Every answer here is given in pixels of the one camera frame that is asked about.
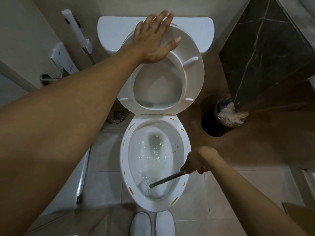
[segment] tissue in trash can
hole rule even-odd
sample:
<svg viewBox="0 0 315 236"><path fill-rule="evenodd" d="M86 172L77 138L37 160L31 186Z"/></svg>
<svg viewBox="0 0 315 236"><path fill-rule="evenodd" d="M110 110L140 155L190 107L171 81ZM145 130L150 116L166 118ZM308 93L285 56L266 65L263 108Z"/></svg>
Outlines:
<svg viewBox="0 0 315 236"><path fill-rule="evenodd" d="M219 117L222 121L231 125L243 124L245 118L248 116L248 112L236 112L234 103L229 103L224 109L219 112Z"/></svg>

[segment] hand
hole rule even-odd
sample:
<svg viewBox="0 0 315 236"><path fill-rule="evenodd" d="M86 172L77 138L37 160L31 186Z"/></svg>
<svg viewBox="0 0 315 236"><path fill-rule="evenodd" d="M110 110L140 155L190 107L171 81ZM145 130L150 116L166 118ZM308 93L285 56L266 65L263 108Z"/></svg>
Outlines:
<svg viewBox="0 0 315 236"><path fill-rule="evenodd" d="M139 53L140 63L159 62L179 45L181 37L177 37L166 46L161 47L162 38L173 20L174 12L172 11L163 21L166 15L167 10L162 11L157 17L155 14L151 14L144 22L141 21L137 24L131 46L135 47Z"/></svg>
<svg viewBox="0 0 315 236"><path fill-rule="evenodd" d="M209 171L209 160L212 156L218 155L218 152L211 147L198 147L188 153L185 164L180 170L184 170L185 174L190 174L195 170L199 174Z"/></svg>

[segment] white toilet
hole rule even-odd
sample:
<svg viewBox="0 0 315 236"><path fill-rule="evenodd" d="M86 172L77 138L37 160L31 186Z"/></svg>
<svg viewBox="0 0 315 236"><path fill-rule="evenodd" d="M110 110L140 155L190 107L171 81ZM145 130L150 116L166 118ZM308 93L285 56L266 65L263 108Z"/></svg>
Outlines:
<svg viewBox="0 0 315 236"><path fill-rule="evenodd" d="M145 17L103 16L98 37L113 55L131 43L136 24ZM125 185L144 209L162 212L182 195L189 175L154 187L150 195L143 183L153 183L179 171L191 151L188 135L176 114L189 107L203 86L204 54L214 38L210 18L174 18L162 45L181 36L179 46L159 63L140 65L121 89L118 99L134 118L120 148Z"/></svg>

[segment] forearm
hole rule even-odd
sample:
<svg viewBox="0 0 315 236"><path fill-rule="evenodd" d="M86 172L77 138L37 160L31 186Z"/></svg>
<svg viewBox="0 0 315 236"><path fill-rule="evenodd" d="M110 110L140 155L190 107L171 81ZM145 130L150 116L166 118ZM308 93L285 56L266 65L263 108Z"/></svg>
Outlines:
<svg viewBox="0 0 315 236"><path fill-rule="evenodd" d="M218 181L247 235L306 235L288 215L218 154L204 154L208 169Z"/></svg>
<svg viewBox="0 0 315 236"><path fill-rule="evenodd" d="M1 228L9 224L8 235L22 233L69 178L139 65L135 55L124 47L0 112ZM20 228L10 225L19 218Z"/></svg>

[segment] fingernail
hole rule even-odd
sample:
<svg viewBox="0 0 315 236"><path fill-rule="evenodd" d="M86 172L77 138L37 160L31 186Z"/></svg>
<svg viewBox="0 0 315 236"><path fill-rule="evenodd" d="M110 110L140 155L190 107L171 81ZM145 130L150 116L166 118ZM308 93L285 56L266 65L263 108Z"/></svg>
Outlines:
<svg viewBox="0 0 315 236"><path fill-rule="evenodd" d="M175 43L176 43L177 45L179 45L180 41L181 41L181 37L180 37L180 36L175 39Z"/></svg>

